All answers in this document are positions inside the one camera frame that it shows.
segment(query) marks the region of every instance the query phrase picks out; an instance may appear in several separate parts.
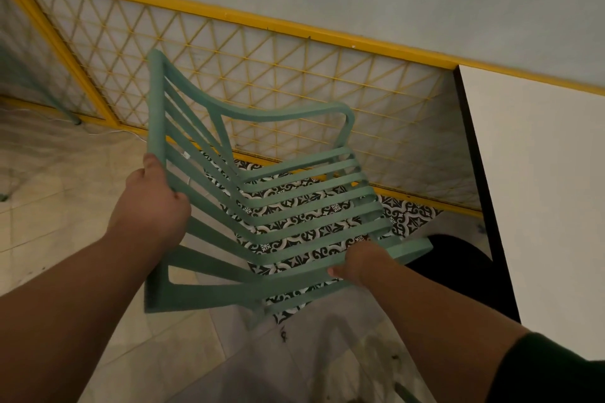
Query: metal grid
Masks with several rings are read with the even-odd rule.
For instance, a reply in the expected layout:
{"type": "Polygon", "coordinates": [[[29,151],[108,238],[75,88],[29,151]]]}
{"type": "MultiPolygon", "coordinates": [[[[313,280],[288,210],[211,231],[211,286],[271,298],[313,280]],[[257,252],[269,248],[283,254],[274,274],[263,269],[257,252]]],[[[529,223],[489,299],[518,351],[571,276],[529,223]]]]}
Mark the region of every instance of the metal grid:
{"type": "MultiPolygon", "coordinates": [[[[276,109],[345,102],[371,182],[479,208],[450,71],[126,0],[37,0],[118,118],[145,128],[145,56],[161,49],[211,96],[276,109]]],[[[188,101],[211,127],[205,110],[188,101]]],[[[228,121],[234,148],[274,159],[321,151],[338,121],[228,121]]]]}
{"type": "MultiPolygon", "coordinates": [[[[0,6],[0,42],[25,63],[40,84],[67,109],[99,117],[79,84],[35,30],[26,14],[12,0],[0,0],[0,6]]],[[[0,93],[48,105],[38,92],[11,83],[0,82],[0,93]]]]}

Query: dark green sleeve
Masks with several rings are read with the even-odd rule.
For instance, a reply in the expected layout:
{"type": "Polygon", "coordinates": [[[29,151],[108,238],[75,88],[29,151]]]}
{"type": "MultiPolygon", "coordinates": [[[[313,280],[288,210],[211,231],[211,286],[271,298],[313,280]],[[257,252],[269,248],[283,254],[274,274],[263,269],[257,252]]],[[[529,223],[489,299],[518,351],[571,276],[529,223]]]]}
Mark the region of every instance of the dark green sleeve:
{"type": "Polygon", "coordinates": [[[538,333],[504,356],[486,403],[605,402],[605,362],[591,362],[538,333]]]}

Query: white tabletop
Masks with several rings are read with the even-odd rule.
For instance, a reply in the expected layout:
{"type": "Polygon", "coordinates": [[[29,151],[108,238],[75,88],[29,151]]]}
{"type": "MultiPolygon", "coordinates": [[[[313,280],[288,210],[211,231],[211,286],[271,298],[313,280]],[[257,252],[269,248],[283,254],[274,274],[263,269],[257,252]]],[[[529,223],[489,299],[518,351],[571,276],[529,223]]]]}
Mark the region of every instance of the white tabletop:
{"type": "Polygon", "coordinates": [[[605,359],[605,96],[460,72],[521,323],[605,359]]]}

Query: tile floor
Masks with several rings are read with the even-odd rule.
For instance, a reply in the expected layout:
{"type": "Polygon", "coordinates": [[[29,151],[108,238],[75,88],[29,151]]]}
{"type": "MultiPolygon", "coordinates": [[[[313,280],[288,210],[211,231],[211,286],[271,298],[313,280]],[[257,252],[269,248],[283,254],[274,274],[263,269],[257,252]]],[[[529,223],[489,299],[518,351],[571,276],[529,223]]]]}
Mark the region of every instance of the tile floor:
{"type": "MultiPolygon", "coordinates": [[[[98,239],[144,151],[130,133],[0,108],[0,192],[10,193],[0,203],[0,294],[98,239]]],[[[414,235],[448,232],[488,253],[479,227],[443,213],[414,235]]],[[[185,270],[170,277],[206,282],[185,270]]],[[[357,287],[280,326],[269,318],[249,332],[246,318],[236,306],[146,315],[139,291],[80,401],[387,403],[400,401],[395,380],[434,401],[382,309],[357,287]]]]}

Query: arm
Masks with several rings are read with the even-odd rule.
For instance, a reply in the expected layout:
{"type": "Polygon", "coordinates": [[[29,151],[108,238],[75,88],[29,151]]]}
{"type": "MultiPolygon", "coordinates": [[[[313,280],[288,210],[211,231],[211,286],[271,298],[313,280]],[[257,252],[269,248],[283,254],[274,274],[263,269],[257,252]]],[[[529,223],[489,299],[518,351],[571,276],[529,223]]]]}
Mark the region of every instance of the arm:
{"type": "Polygon", "coordinates": [[[0,401],[76,402],[113,330],[191,207],[153,155],[126,179],[105,235],[0,297],[0,401]]]}
{"type": "Polygon", "coordinates": [[[393,322],[440,403],[483,403],[498,366],[528,330],[395,262],[379,245],[351,246],[333,277],[366,287],[393,322]]]}

